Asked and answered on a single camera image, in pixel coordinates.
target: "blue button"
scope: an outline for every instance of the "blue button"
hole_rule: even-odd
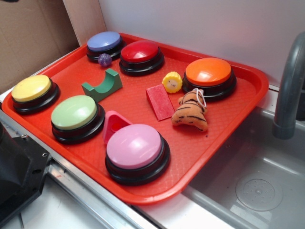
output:
[[[121,36],[119,33],[106,31],[91,37],[87,42],[87,46],[92,51],[104,51],[115,47],[120,41]]]

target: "red tray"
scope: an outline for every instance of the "red tray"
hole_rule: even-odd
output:
[[[142,38],[121,34],[128,43]],[[35,134],[56,152],[61,154],[96,182],[122,201],[145,205],[166,200],[180,193],[217,149],[255,108],[268,90],[268,80],[261,71],[228,61],[237,77],[236,90],[228,98],[207,103],[206,119],[209,129],[200,132],[193,126],[172,126],[170,119],[157,121],[146,98],[146,89],[159,85],[163,77],[172,71],[183,76],[186,66],[200,58],[209,57],[169,45],[157,43],[165,55],[165,64],[157,72],[132,77],[121,73],[119,60],[112,62],[112,69],[120,74],[123,88],[99,102],[105,111],[115,110],[132,123],[148,124],[166,139],[171,149],[171,162],[166,172],[157,180],[142,186],[129,187],[114,182],[105,167],[105,147],[102,132],[93,139],[78,145],[58,143],[51,131],[51,113],[61,101],[84,94],[81,84],[99,85],[105,77],[105,69],[87,59],[86,46],[82,46],[55,64],[43,70],[58,84],[61,95],[50,108],[31,115],[14,111],[11,94],[3,102],[3,111]],[[175,109],[183,92],[169,94]]]

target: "pink button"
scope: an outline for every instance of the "pink button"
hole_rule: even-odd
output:
[[[152,59],[159,52],[159,47],[151,41],[137,41],[128,44],[121,51],[124,61],[139,63]]]
[[[149,125],[134,124],[114,133],[106,151],[117,167],[137,169],[150,164],[159,155],[161,147],[158,131]]]

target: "yellow toy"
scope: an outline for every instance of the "yellow toy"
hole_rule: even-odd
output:
[[[168,93],[176,93],[182,88],[182,78],[177,72],[167,73],[162,84]]]
[[[208,123],[204,117],[207,113],[203,90],[195,88],[184,97],[179,98],[181,105],[172,116],[173,125],[193,125],[200,131],[208,129]]]

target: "sink basin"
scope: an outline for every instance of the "sink basin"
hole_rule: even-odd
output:
[[[273,118],[255,108],[184,194],[235,228],[304,228],[305,124],[280,140]]]

